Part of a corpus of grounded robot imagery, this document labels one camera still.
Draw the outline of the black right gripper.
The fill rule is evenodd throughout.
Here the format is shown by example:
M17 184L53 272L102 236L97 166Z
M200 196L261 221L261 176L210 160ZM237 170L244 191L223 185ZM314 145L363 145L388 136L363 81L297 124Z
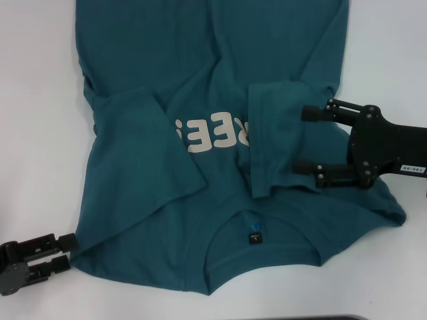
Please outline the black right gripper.
M379 107L330 98L326 105L304 105L302 121L335 122L352 126L348 163L327 164L297 160L292 171L312 175L318 188L366 189L384 174L427 178L427 128L387 121Z

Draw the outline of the teal t-shirt with beige letters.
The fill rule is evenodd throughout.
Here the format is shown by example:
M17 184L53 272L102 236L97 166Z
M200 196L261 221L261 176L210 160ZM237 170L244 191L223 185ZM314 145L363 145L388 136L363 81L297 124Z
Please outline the teal t-shirt with beige letters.
M406 214L373 188L319 189L348 135L301 121L340 86L348 0L76 0L93 110L72 265L212 294L242 273L323 265Z

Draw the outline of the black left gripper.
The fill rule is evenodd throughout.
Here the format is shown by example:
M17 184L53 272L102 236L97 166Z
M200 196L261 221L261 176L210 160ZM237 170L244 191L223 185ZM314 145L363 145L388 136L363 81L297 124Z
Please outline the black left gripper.
M30 267L26 260L38 260L59 252L68 253L77 248L74 233L58 239L51 233L20 243L10 241L0 245L0 295L12 295L30 286L30 279L48 279L52 273L62 273L71 267L66 255Z

